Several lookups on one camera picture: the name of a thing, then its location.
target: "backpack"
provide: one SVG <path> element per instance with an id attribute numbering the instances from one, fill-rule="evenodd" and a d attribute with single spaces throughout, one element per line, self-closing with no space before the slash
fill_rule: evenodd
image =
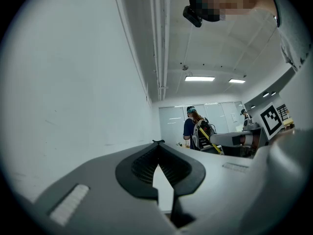
<path id="1" fill-rule="evenodd" d="M 195 148 L 200 151 L 206 150 L 212 146 L 212 143 L 203 135 L 203 133 L 199 130 L 202 128 L 204 132 L 211 136 L 212 134 L 216 134 L 216 131 L 213 129 L 212 125 L 209 124 L 206 120 L 200 120 L 194 127 L 194 134 L 192 135 L 192 142 Z"/>

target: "gray shirt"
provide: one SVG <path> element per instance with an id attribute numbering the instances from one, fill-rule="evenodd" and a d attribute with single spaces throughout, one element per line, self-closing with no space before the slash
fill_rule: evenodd
<path id="1" fill-rule="evenodd" d="M 312 45 L 311 35 L 289 0 L 274 0 L 281 51 L 286 63 L 297 72 L 307 59 Z"/>

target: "long hair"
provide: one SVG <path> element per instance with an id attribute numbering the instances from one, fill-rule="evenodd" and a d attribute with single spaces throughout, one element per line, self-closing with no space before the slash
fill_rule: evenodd
<path id="1" fill-rule="evenodd" d="M 200 120 L 204 120 L 197 111 L 192 112 L 191 116 L 193 117 L 194 122 L 196 122 L 195 124 L 197 124 Z"/>

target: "recessed light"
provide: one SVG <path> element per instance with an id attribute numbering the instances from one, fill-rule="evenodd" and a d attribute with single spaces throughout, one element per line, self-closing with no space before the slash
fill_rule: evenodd
<path id="1" fill-rule="evenodd" d="M 213 81 L 215 77 L 212 76 L 187 76 L 185 81 Z"/>
<path id="2" fill-rule="evenodd" d="M 230 79 L 230 83 L 238 83 L 238 84 L 243 84 L 245 81 L 244 80 L 238 80 L 238 79 Z"/>

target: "glass panel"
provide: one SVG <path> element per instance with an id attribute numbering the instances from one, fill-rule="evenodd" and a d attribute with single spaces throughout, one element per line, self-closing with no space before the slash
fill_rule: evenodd
<path id="1" fill-rule="evenodd" d="M 233 102 L 222 103 L 222 107 L 226 116 L 227 125 L 230 132 L 241 132 L 243 130 L 243 123 L 238 114 L 237 108 Z"/>
<path id="2" fill-rule="evenodd" d="M 238 114 L 239 114 L 239 123 L 244 123 L 245 116 L 244 115 L 240 115 L 241 114 L 241 110 L 244 109 L 243 104 L 241 102 L 235 102 L 235 106 L 236 106 Z"/>
<path id="3" fill-rule="evenodd" d="M 176 145 L 177 142 L 185 144 L 182 134 L 184 132 L 185 118 L 182 107 L 160 108 L 161 137 L 166 144 Z"/>
<path id="4" fill-rule="evenodd" d="M 196 104 L 196 105 L 193 105 L 193 106 L 196 108 L 196 110 L 197 110 L 197 112 L 198 112 L 198 114 L 199 114 L 200 116 L 207 118 L 207 114 L 206 114 L 206 111 L 205 111 L 205 108 L 204 108 L 204 105 L 203 105 L 203 104 Z M 184 106 L 184 107 L 183 107 L 185 119 L 188 118 L 188 115 L 187 115 L 187 107 L 188 107 L 188 106 Z"/>
<path id="5" fill-rule="evenodd" d="M 218 134 L 229 133 L 226 117 L 220 103 L 206 104 L 207 119 L 215 125 Z"/>

